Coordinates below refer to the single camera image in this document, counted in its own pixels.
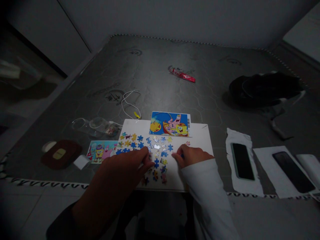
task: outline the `red toothpaste tube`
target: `red toothpaste tube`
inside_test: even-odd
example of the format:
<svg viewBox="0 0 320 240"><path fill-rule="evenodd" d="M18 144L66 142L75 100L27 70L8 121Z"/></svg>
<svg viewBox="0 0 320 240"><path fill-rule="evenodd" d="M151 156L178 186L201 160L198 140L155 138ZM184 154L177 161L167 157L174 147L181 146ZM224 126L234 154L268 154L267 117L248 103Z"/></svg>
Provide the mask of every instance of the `red toothpaste tube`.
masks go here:
<svg viewBox="0 0 320 240"><path fill-rule="evenodd" d="M193 82L195 83L196 82L196 79L194 77L191 77L183 72L180 72L179 70L177 70L176 68L174 67L170 67L168 68L169 72L173 73L174 75L180 77L180 78L183 78L185 80L188 80L190 82Z"/></svg>

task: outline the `brown case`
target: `brown case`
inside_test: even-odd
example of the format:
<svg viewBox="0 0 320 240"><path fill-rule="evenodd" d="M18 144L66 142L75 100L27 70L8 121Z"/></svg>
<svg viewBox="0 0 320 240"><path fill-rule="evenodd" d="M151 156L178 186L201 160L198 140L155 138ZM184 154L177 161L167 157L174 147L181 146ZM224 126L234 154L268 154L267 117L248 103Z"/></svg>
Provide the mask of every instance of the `brown case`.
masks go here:
<svg viewBox="0 0 320 240"><path fill-rule="evenodd" d="M59 170L68 167L82 152L82 147L71 140L58 141L41 157L41 162L47 167Z"/></svg>

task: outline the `spongebob picture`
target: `spongebob picture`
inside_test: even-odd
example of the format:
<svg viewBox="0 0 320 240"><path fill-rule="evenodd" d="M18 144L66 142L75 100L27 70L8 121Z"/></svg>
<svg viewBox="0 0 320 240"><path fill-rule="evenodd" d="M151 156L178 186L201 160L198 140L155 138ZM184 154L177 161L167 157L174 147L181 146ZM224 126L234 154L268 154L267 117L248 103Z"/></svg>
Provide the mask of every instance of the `spongebob picture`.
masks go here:
<svg viewBox="0 0 320 240"><path fill-rule="evenodd" d="M111 157L116 153L118 141L91 141L87 158L93 164L101 164L105 158Z"/></svg>
<svg viewBox="0 0 320 240"><path fill-rule="evenodd" d="M152 112L149 134L190 137L190 114Z"/></svg>

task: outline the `smartphone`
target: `smartphone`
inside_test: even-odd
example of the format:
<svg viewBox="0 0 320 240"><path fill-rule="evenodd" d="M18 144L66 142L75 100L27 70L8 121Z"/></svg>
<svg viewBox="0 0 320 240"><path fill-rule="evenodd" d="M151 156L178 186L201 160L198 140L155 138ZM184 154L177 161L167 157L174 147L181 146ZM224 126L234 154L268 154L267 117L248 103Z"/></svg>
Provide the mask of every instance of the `smartphone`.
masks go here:
<svg viewBox="0 0 320 240"><path fill-rule="evenodd" d="M272 156L300 193L307 193L315 190L315 186L312 182L286 152L274 153Z"/></svg>
<svg viewBox="0 0 320 240"><path fill-rule="evenodd" d="M254 175L247 146L239 143L231 143L231 149L237 177L254 181Z"/></svg>

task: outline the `person's right hand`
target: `person's right hand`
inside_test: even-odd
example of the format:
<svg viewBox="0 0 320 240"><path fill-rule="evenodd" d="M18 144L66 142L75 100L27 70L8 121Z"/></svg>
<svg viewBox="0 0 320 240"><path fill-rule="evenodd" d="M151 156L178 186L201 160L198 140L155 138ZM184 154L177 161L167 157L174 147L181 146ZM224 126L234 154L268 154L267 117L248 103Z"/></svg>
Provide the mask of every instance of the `person's right hand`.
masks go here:
<svg viewBox="0 0 320 240"><path fill-rule="evenodd" d="M182 144L172 156L178 162L180 168L214 158L214 156L204 152L201 148L192 148L185 144Z"/></svg>

